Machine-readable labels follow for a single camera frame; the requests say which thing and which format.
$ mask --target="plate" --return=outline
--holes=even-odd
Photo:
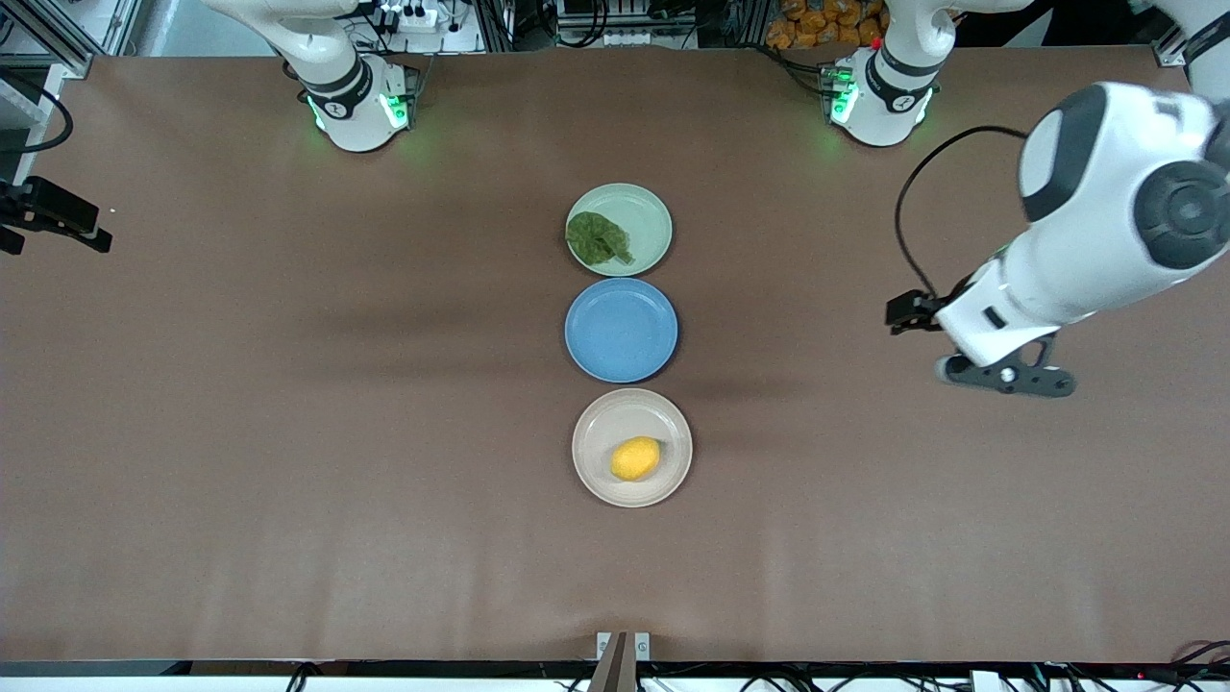
[[[640,382],[675,353],[679,320],[670,300],[638,278],[604,278],[581,291],[563,320],[568,354],[588,375]]]
[[[611,473],[611,452],[643,435],[662,445],[658,467],[641,481]],[[691,429],[670,399],[648,390],[603,395],[581,414],[572,431],[572,463],[585,488],[617,508],[648,508],[670,497],[691,468]]]
[[[595,187],[581,195],[577,203],[568,211],[568,220],[581,211],[594,211],[606,216],[619,224],[627,232],[629,252],[632,254],[632,263],[610,258],[599,264],[589,265],[581,262],[581,257],[573,252],[572,245],[568,251],[581,262],[581,265],[595,270],[603,275],[635,275],[647,270],[667,253],[670,246],[670,236],[674,225],[670,222],[670,211],[657,194],[641,187],[626,182],[613,182]],[[567,224],[563,229],[568,232]]]

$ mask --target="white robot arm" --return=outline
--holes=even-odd
[[[273,45],[308,91],[316,127],[347,151],[369,151],[410,127],[416,70],[359,55],[333,20],[358,0],[204,0]]]
[[[958,355],[941,380],[1005,393],[1066,397],[1049,334],[1187,280],[1230,241],[1230,104],[1127,84],[1065,98],[1021,151],[1030,227],[951,295],[889,302],[894,332],[943,328]],[[1041,340],[1037,364],[1020,356]]]
[[[947,10],[1011,12],[1032,0],[886,0],[891,22],[883,44],[859,48],[825,74],[841,91],[829,119],[859,141],[888,146],[922,122],[936,75],[956,43]]]

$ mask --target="yellow lemon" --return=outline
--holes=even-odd
[[[662,446],[652,438],[633,438],[611,454],[611,473],[620,481],[641,481],[658,468]]]

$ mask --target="green plate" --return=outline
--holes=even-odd
[[[581,262],[577,253],[568,245],[568,251],[582,265],[603,275],[636,275],[647,270],[667,253],[670,247],[670,237],[674,225],[670,222],[670,211],[657,194],[641,187],[626,182],[613,182],[595,187],[581,195],[577,203],[568,211],[568,220],[581,211],[594,211],[601,214],[619,224],[627,232],[629,252],[632,253],[632,263],[610,258],[600,264],[589,265]]]

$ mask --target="blue plate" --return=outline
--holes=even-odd
[[[581,370],[626,385],[667,365],[679,342],[679,320],[657,288],[637,278],[608,278],[572,301],[563,340]]]

